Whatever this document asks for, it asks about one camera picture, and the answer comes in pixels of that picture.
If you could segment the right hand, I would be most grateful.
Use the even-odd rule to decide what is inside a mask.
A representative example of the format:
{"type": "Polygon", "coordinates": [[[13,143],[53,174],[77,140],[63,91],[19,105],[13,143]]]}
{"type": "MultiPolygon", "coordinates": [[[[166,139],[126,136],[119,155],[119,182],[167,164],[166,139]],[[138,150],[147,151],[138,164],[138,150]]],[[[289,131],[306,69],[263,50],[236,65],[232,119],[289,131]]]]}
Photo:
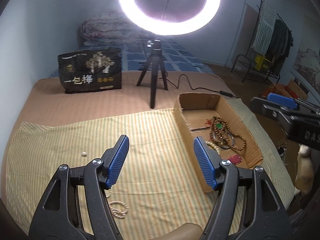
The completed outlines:
{"type": "Polygon", "coordinates": [[[310,193],[314,180],[311,148],[300,144],[297,163],[298,168],[295,179],[295,194],[306,196],[308,193],[310,193]]]}

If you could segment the left hand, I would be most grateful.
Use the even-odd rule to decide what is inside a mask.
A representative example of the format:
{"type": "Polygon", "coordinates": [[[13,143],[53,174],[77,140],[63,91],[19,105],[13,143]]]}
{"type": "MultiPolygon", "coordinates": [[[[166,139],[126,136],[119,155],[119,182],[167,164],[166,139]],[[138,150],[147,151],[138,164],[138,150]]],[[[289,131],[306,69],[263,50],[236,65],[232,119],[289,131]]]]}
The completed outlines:
{"type": "Polygon", "coordinates": [[[159,237],[158,239],[165,240],[198,240],[203,233],[202,228],[193,223],[185,223],[175,230],[159,237]]]}

